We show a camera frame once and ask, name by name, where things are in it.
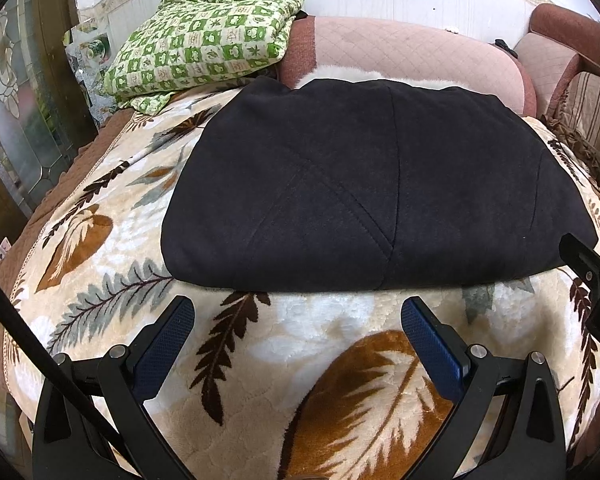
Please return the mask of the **small pink quilted cushion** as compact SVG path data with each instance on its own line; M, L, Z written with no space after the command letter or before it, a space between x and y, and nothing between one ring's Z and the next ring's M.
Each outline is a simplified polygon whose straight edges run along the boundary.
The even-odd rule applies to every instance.
M524 35L515 51L533 84L536 116L552 117L571 79L581 68L580 54L535 32Z

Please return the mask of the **leaf print bed blanket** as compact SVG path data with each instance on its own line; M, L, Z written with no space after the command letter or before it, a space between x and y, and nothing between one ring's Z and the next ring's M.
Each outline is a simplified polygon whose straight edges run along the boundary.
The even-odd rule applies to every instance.
M400 326L402 290L233 292L172 278L161 225L233 90L190 90L160 115L118 113L38 206L0 283L50 353L98 358L178 295L192 333L147 411L201 479L396 479L451 405Z

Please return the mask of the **brown bed sheet edge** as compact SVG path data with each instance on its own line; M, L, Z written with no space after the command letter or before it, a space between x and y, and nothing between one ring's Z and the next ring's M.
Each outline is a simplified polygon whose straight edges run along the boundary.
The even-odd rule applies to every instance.
M12 293L24 259L38 239L38 234L40 234L46 222L50 220L54 211L87 176L88 172L97 165L97 161L106 153L109 145L114 142L114 139L130 121L132 115L133 111L130 108L119 110L114 114L108 120L106 126L99 131L95 140L79 149L78 156L73 159L70 168L60 175L58 183L45 194L42 202L33 211L20 237L17 238L12 248L6 252L6 257L0 264L0 286L7 297Z

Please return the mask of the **black coat with fur collar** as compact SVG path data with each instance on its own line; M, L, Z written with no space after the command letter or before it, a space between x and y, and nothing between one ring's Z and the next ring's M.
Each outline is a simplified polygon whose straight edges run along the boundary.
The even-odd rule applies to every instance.
M245 292L467 286L598 236L568 172L495 96L260 78L204 127L161 229L168 271Z

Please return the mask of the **patterned glass door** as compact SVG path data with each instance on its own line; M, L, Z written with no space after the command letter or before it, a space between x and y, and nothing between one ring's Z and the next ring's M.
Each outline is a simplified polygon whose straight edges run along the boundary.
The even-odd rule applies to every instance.
M35 25L34 0L7 0L0 10L0 180L27 217L76 157Z

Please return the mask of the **green patterned folded quilt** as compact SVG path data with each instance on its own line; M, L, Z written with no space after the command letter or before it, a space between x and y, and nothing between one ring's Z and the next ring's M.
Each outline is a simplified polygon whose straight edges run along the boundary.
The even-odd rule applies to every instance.
M176 92L277 64L304 0L161 0L118 50L104 91L155 115Z

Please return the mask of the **pink and red headboard cushion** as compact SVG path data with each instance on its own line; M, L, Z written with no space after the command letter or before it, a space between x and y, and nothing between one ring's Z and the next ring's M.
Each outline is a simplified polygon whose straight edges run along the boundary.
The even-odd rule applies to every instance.
M600 22L551 3L539 4L529 30L564 44L600 66Z

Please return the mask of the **floral plastic bag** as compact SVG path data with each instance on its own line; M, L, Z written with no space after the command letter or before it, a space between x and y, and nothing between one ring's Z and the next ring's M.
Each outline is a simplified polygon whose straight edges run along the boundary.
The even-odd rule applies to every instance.
M103 20L88 20L64 33L62 44L97 128L102 128L117 110L114 98L104 89L104 76L112 61L108 26Z

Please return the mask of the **pink quilted bolster cushion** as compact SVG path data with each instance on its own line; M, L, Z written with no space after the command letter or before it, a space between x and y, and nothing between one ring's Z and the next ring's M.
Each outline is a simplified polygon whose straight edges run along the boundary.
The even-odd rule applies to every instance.
M387 78L455 81L494 94L521 116L538 109L521 62L494 44L448 30L377 18L308 16L294 22L278 79L293 87L325 65L374 70Z

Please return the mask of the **striped floral pillow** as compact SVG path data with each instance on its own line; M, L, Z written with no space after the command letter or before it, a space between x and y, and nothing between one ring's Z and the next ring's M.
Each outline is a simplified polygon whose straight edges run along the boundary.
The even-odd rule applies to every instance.
M574 76L547 125L600 187L600 76L587 72Z

